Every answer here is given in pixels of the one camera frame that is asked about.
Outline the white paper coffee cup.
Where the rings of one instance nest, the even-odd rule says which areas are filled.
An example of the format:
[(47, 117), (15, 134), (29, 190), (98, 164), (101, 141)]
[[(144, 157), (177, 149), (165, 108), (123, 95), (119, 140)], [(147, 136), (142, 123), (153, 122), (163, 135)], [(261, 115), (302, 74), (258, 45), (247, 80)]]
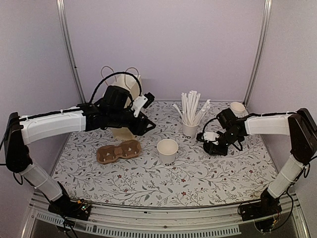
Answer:
[(178, 143), (173, 139), (163, 139), (157, 144), (157, 151), (162, 165), (168, 166), (176, 159)]

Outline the brown cardboard cup carrier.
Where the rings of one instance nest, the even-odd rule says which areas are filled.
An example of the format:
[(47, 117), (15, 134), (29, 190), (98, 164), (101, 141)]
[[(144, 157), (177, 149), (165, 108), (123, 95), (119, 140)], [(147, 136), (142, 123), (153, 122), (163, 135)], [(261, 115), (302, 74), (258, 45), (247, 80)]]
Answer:
[(97, 162), (100, 164), (114, 163), (118, 159), (136, 158), (141, 153), (141, 144), (137, 140), (123, 141), (119, 145), (102, 146), (97, 150)]

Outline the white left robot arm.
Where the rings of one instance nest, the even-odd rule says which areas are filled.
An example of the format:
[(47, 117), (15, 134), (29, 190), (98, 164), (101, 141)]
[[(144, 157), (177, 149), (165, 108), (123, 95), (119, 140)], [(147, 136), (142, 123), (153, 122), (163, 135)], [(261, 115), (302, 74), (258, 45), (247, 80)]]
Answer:
[[(136, 99), (131, 98), (127, 89), (109, 86), (104, 96), (96, 102), (34, 116), (21, 117), (18, 113), (11, 113), (1, 142), (5, 151), (5, 166), (42, 192), (62, 215), (87, 213), (87, 203), (82, 199), (71, 201), (64, 187), (31, 159), (28, 145), (48, 137), (95, 129), (126, 127), (134, 135), (144, 135), (154, 129), (155, 124), (141, 109), (147, 108), (155, 97), (147, 93), (140, 94)], [(126, 105), (127, 99), (131, 99), (129, 105)]]

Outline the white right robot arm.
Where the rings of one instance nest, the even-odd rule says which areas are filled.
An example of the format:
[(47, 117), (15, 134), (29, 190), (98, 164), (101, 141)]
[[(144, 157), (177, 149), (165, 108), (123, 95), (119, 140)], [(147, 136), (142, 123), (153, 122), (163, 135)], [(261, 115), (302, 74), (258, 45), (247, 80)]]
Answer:
[(248, 114), (236, 116), (231, 109), (225, 109), (215, 118), (223, 131), (207, 132), (203, 128), (197, 140), (203, 142), (203, 149), (210, 155), (226, 156), (229, 146), (243, 150), (242, 142), (247, 136), (260, 135), (271, 155), (283, 155), (277, 177), (261, 193), (256, 212), (267, 216), (276, 211), (280, 196), (310, 165), (317, 152), (317, 124), (307, 108), (294, 112)]

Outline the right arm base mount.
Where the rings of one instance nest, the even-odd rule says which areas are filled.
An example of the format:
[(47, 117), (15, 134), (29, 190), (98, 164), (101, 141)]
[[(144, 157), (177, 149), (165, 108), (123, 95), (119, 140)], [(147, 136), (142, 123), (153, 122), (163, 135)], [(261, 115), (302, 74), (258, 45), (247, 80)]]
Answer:
[(273, 198), (269, 194), (262, 194), (259, 202), (241, 203), (237, 209), (242, 221), (259, 219), (255, 227), (262, 233), (273, 231), (280, 219), (282, 212), (279, 198)]

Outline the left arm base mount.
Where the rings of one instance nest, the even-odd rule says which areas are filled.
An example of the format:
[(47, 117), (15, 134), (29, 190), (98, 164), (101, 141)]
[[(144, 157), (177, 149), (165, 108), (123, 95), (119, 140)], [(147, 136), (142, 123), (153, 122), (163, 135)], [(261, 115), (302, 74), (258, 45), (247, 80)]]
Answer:
[(56, 201), (50, 201), (48, 211), (61, 217), (87, 221), (91, 212), (91, 203), (83, 199), (72, 201), (68, 196), (63, 195)]

